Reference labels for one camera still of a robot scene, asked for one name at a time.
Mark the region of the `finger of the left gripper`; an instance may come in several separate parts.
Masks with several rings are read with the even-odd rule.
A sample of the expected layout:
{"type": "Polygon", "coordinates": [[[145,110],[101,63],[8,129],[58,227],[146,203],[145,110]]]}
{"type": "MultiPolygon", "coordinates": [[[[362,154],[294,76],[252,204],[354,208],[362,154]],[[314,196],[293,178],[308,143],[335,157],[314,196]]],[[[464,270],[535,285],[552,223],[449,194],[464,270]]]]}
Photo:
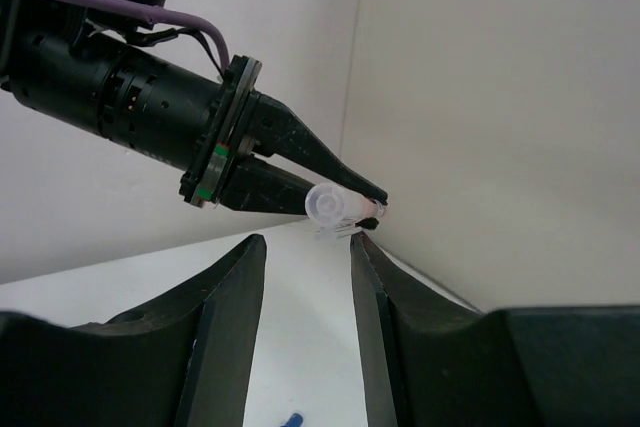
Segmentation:
{"type": "Polygon", "coordinates": [[[387,202],[388,194],[344,164],[294,112],[265,94],[258,96],[246,133],[260,155],[281,156],[366,198],[387,202]]]}
{"type": "MultiPolygon", "coordinates": [[[[378,187],[333,154],[300,158],[298,164],[368,200],[378,199],[378,187]]],[[[312,187],[312,182],[253,155],[234,157],[225,166],[219,203],[239,212],[303,216],[312,187]]]]}

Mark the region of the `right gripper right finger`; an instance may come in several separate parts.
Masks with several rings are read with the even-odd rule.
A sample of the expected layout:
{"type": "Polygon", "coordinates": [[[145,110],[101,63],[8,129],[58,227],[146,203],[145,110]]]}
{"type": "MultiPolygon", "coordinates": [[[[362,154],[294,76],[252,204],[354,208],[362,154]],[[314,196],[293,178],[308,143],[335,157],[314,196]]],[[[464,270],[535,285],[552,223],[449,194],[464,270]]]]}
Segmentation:
{"type": "Polygon", "coordinates": [[[478,313],[350,242],[367,421],[372,426],[635,426],[635,306],[478,313]]]}

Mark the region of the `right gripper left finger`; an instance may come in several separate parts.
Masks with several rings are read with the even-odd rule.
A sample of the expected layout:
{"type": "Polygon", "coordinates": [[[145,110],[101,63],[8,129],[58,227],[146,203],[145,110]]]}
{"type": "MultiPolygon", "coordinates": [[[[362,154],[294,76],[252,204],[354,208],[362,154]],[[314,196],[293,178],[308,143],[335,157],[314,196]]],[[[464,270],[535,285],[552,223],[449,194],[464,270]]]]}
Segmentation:
{"type": "Polygon", "coordinates": [[[267,246],[216,263],[105,323],[1,315],[5,426],[239,426],[261,315],[267,246]]]}

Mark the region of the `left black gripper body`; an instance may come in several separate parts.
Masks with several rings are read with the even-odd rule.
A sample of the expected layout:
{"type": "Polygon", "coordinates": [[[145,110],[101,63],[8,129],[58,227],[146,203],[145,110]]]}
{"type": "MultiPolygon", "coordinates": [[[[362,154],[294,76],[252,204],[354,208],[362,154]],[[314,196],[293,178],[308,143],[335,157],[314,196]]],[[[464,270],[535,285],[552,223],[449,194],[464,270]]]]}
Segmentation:
{"type": "Polygon", "coordinates": [[[186,201],[246,206],[262,162],[229,157],[222,190],[204,184],[246,60],[234,57],[217,83],[102,34],[71,48],[45,31],[18,34],[4,87],[39,113],[182,171],[186,201]]]}

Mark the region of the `dark red pen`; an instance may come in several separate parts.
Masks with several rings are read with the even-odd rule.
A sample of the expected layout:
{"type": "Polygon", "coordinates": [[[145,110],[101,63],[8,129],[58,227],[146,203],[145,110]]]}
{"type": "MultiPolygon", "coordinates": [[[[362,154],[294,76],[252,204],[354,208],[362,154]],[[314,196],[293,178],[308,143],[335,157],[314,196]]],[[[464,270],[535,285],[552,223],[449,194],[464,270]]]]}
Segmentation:
{"type": "Polygon", "coordinates": [[[312,187],[304,207],[321,240],[337,240],[363,230],[375,230],[386,213],[382,203],[334,183],[312,187]]]}

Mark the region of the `blue capped spray bottle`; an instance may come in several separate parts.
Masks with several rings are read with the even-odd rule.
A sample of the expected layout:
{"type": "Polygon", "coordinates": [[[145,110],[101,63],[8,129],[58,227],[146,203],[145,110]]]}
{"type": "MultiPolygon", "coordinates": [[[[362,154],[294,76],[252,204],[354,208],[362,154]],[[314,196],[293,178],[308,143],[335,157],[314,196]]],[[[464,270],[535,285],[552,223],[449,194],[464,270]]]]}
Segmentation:
{"type": "Polygon", "coordinates": [[[301,412],[293,412],[279,427],[303,427],[305,417],[301,412]]]}

